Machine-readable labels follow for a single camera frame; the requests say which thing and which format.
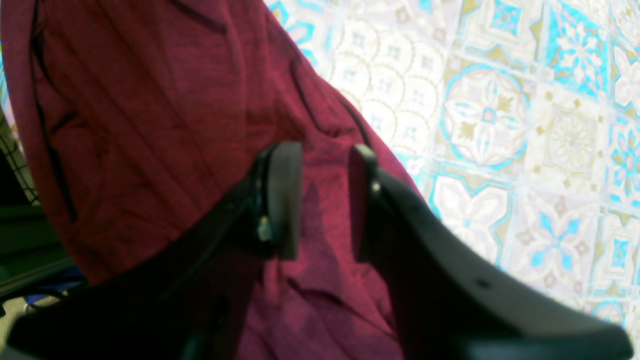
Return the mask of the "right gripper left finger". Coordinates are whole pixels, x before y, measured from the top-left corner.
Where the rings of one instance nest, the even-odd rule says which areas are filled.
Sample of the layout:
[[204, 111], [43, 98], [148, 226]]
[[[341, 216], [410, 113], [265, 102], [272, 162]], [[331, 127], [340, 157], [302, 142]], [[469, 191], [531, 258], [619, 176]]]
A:
[[9, 360], [231, 360], [265, 262], [298, 256], [300, 142], [269, 146], [158, 255], [19, 317]]

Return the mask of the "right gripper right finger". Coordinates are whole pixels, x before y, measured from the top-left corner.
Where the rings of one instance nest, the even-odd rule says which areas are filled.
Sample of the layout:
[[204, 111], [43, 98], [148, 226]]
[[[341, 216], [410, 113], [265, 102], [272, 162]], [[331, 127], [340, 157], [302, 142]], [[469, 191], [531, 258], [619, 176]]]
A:
[[477, 255], [363, 144], [349, 153], [354, 257], [382, 276], [407, 360], [629, 360], [626, 331]]

